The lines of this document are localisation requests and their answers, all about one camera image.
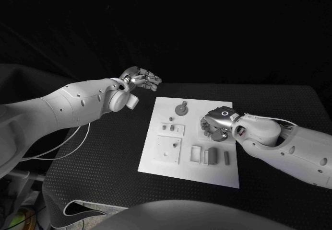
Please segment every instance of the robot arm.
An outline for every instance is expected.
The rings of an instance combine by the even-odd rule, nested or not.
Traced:
[[[0,178],[19,163],[32,144],[60,129],[84,126],[109,112],[135,109],[136,86],[157,91],[162,79],[139,67],[121,78],[73,83],[45,97],[0,105]]]
[[[275,118],[240,116],[226,106],[207,114],[201,125],[213,140],[224,141],[232,134],[253,157],[307,183],[332,189],[331,135],[294,123],[282,125]]]

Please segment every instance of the table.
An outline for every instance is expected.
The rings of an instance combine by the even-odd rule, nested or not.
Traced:
[[[125,108],[93,122],[82,148],[53,163],[44,196],[54,227],[103,215],[76,200],[134,207],[151,201],[185,199],[239,208],[295,229],[332,229],[332,190],[281,172],[239,144],[240,189],[138,172],[157,96],[233,102],[240,114],[278,117],[332,134],[331,119],[310,86],[164,83],[158,92],[138,88],[134,94],[141,99],[136,109]],[[87,126],[58,156],[77,148],[86,131]]]

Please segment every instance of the cable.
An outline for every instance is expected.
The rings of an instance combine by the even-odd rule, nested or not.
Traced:
[[[71,137],[64,141],[64,143],[63,143],[61,145],[58,145],[58,146],[57,146],[54,149],[51,149],[48,152],[45,152],[45,153],[43,153],[43,154],[40,154],[40,155],[37,155],[37,156],[34,156],[34,157],[22,158],[21,161],[28,161],[28,160],[31,160],[31,159],[35,159],[37,157],[44,156],[45,154],[48,154],[50,152],[53,152],[54,150],[57,150],[60,147],[63,147],[63,146],[66,145],[66,143],[71,140],[71,138],[74,137],[74,135],[77,134],[80,128],[82,128],[82,126],[79,127],[76,133],[71,135]]]
[[[86,141],[86,139],[87,139],[87,136],[89,136],[89,131],[87,131],[87,134],[86,134],[86,137],[84,137],[84,140],[83,140],[83,142],[82,142],[82,145],[84,144],[84,141]],[[40,157],[35,157],[34,159],[38,159],[38,160],[45,160],[45,161],[53,161],[53,160],[58,160],[58,159],[63,159],[64,157],[69,157],[77,150],[79,150],[79,148],[69,154],[69,155],[66,155],[66,156],[63,156],[63,157],[58,157],[58,158],[54,158],[54,159],[48,159],[48,158],[40,158]]]
[[[38,212],[35,212],[28,218],[25,218],[25,219],[22,220],[22,222],[19,222],[17,225],[14,225],[12,227],[6,228],[5,230],[12,229],[15,226],[18,226],[21,223],[24,223],[24,222],[25,222],[30,218],[32,218],[32,216],[35,216],[45,208],[47,208],[47,206],[45,206]]]
[[[287,121],[284,119],[279,119],[279,118],[274,118],[274,117],[265,117],[265,116],[258,116],[258,115],[250,115],[248,113],[245,113],[248,116],[255,116],[255,117],[259,117],[259,118],[266,118],[266,119],[274,119],[274,120],[279,120],[279,121]],[[291,121],[287,121],[288,123],[291,123],[292,125],[298,126],[298,124],[295,124],[294,122]]]

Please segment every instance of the gray fabric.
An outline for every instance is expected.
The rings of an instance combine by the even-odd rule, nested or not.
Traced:
[[[278,117],[305,128],[332,134],[332,123],[310,86],[164,83],[158,92],[136,89],[141,102],[92,123],[79,151],[53,163],[44,195],[54,227],[100,215],[83,213],[73,200],[134,207],[151,201],[184,199],[239,208],[297,229],[332,229],[332,190],[307,184],[237,144],[240,190],[138,172],[157,96],[230,101],[239,113]],[[63,146],[58,156],[80,145],[87,126]]]

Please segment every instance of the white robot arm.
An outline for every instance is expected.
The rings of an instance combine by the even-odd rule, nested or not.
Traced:
[[[232,134],[246,152],[310,184],[332,189],[332,136],[276,118],[239,115],[229,107],[201,121],[206,135],[224,141]]]
[[[157,91],[161,82],[154,73],[132,67],[121,78],[77,82],[45,97],[0,105],[0,178],[45,135],[90,124],[125,106],[135,109],[136,86]]]

